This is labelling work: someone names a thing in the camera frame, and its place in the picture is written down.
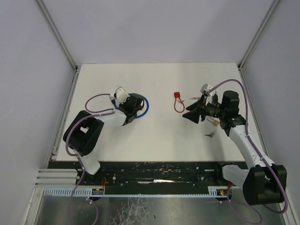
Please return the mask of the black padlock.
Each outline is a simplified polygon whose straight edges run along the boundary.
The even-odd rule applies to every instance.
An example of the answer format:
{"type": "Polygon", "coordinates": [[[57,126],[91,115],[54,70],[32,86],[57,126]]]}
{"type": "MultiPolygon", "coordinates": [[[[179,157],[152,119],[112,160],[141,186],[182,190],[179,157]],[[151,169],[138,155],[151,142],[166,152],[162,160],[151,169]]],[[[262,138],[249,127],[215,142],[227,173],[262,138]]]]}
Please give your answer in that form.
{"type": "Polygon", "coordinates": [[[218,95],[217,95],[217,92],[215,92],[214,95],[212,96],[211,103],[212,104],[218,104],[218,95]]]}

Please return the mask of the long shackle brass padlock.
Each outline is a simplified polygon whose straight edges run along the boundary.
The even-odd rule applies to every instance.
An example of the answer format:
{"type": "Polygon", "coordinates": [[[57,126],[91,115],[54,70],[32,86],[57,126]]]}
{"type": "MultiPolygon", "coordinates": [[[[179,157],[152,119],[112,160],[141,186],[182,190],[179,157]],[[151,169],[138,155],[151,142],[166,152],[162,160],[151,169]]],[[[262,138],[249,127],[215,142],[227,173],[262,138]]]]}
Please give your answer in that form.
{"type": "Polygon", "coordinates": [[[216,127],[220,124],[220,122],[219,122],[218,120],[216,120],[216,119],[214,119],[214,118],[211,118],[211,117],[208,117],[207,120],[208,120],[209,122],[211,122],[211,123],[212,123],[214,126],[216,126],[216,127]]]}

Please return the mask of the red cable padlock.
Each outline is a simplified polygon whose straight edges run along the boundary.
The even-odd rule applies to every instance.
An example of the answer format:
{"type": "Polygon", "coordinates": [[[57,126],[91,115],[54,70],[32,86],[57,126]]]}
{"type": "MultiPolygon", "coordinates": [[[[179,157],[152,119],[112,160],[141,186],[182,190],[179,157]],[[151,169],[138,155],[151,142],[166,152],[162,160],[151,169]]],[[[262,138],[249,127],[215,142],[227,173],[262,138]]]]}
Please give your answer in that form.
{"type": "Polygon", "coordinates": [[[177,113],[183,113],[184,111],[185,111],[185,105],[183,104],[180,104],[179,102],[177,102],[177,100],[182,100],[181,99],[181,95],[180,95],[180,92],[174,92],[174,105],[173,105],[173,107],[174,107],[174,110],[177,112],[177,113]],[[182,106],[182,109],[181,110],[179,110],[178,108],[177,108],[177,105],[178,104],[180,104],[181,106],[182,106]]]}

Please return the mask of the blue cable lock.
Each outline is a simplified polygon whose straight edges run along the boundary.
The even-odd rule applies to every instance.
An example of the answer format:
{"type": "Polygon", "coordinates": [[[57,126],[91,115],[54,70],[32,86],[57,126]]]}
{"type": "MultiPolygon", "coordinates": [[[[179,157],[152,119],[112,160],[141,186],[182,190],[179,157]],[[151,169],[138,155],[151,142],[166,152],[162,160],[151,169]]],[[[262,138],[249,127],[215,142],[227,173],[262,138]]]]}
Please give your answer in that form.
{"type": "MultiPolygon", "coordinates": [[[[129,93],[129,95],[139,95],[139,94],[137,94],[137,93],[129,93]]],[[[134,117],[134,116],[126,116],[127,119],[133,119],[133,120],[134,120],[134,119],[140,119],[140,118],[142,118],[144,115],[146,115],[146,113],[148,112],[150,106],[149,106],[149,102],[148,102],[147,98],[145,98],[144,96],[143,96],[143,98],[144,98],[144,107],[143,107],[142,110],[140,110],[140,111],[138,112],[137,117],[134,117]]],[[[123,112],[122,109],[121,109],[121,104],[120,104],[119,106],[116,106],[115,104],[113,104],[113,106],[115,107],[115,109],[120,110],[121,112],[123,112]]]]}

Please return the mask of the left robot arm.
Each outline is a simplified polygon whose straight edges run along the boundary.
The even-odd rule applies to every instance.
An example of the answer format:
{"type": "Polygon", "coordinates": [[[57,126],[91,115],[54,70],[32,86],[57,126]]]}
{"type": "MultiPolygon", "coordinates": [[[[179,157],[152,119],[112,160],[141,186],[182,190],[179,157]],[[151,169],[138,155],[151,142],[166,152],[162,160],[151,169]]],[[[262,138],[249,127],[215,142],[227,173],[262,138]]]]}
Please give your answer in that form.
{"type": "Polygon", "coordinates": [[[76,157],[82,169],[96,174],[101,165],[94,148],[104,128],[122,127],[141,118],[149,110],[148,100],[139,94],[129,93],[124,97],[110,95],[113,108],[91,111],[85,105],[63,135],[66,153],[76,157]]]}

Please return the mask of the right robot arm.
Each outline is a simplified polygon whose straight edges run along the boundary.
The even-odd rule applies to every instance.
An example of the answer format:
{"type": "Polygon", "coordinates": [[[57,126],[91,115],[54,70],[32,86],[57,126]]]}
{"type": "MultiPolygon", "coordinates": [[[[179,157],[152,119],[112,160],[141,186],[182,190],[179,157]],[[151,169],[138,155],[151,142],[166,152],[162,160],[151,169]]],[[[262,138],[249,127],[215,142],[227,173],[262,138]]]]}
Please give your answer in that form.
{"type": "Polygon", "coordinates": [[[211,103],[206,102],[206,94],[187,107],[183,114],[194,123],[204,121],[206,117],[218,118],[226,135],[234,142],[242,154],[247,170],[229,164],[222,167],[223,178],[241,188],[249,205],[282,203],[285,200],[287,171],[283,165],[275,163],[256,147],[252,135],[246,130],[246,120],[239,114],[239,95],[227,90],[221,103],[214,95],[211,103]]]}

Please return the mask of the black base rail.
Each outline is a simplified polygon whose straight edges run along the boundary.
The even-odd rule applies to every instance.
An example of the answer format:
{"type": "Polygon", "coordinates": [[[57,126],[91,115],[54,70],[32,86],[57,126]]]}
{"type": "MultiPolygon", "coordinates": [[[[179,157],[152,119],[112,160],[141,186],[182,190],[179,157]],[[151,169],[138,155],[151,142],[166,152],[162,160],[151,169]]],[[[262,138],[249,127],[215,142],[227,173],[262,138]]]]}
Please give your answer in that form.
{"type": "Polygon", "coordinates": [[[221,166],[237,165],[246,169],[246,163],[201,162],[100,162],[96,174],[85,173],[82,184],[120,186],[126,183],[149,184],[156,180],[186,183],[192,186],[226,186],[221,166]]]}

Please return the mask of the left aluminium frame post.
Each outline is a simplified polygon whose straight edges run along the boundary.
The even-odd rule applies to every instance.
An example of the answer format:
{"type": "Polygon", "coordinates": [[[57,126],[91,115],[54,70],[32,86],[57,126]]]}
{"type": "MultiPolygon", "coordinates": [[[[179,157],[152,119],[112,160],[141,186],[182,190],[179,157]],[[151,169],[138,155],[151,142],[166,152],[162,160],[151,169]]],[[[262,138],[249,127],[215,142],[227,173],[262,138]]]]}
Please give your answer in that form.
{"type": "Polygon", "coordinates": [[[37,4],[37,7],[39,8],[43,18],[45,19],[46,23],[48,24],[48,27],[53,34],[57,44],[59,45],[62,53],[64,54],[67,62],[69,63],[70,67],[76,71],[78,69],[78,65],[76,64],[75,60],[73,59],[67,45],[65,44],[49,10],[46,7],[46,4],[43,0],[35,0],[34,1],[37,4]]]}

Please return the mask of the aluminium frame post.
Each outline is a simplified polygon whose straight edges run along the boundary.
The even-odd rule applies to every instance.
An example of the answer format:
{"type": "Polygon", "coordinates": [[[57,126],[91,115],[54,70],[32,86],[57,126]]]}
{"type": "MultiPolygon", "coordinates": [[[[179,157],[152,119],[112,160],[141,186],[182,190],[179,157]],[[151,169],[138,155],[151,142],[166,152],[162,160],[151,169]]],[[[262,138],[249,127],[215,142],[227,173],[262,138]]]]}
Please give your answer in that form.
{"type": "Polygon", "coordinates": [[[45,19],[46,23],[48,24],[48,27],[53,34],[57,44],[59,45],[62,53],[64,54],[67,62],[69,63],[70,67],[76,71],[78,69],[78,65],[76,64],[75,60],[73,59],[67,45],[65,44],[49,10],[46,7],[46,4],[43,0],[35,0],[34,1],[37,4],[37,7],[39,8],[43,18],[45,19]]]}
{"type": "Polygon", "coordinates": [[[245,66],[248,58],[250,57],[252,51],[254,50],[256,44],[258,43],[261,35],[263,34],[264,30],[266,29],[269,21],[271,20],[273,14],[277,10],[278,6],[280,5],[281,0],[273,0],[269,9],[267,10],[265,16],[263,17],[258,29],[256,30],[253,38],[251,39],[251,42],[249,46],[246,49],[246,52],[244,53],[242,59],[240,62],[237,64],[237,67],[239,70],[242,70],[243,67],[245,66]]]}

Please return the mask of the right aluminium frame post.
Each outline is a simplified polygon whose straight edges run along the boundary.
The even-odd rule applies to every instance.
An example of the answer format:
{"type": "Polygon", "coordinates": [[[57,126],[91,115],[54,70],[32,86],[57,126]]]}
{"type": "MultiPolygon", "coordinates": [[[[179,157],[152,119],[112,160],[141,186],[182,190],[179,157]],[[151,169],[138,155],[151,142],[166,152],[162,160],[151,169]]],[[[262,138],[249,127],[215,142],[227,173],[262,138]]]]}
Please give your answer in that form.
{"type": "Polygon", "coordinates": [[[242,59],[240,62],[237,64],[237,67],[239,70],[242,70],[243,67],[245,66],[248,58],[250,57],[252,51],[254,50],[256,44],[258,43],[261,35],[263,34],[264,30],[266,29],[269,21],[271,20],[273,14],[277,10],[278,6],[280,5],[281,0],[273,0],[269,9],[267,10],[265,16],[263,17],[258,29],[256,30],[253,38],[251,39],[251,42],[249,46],[246,49],[246,52],[244,53],[242,59]]]}

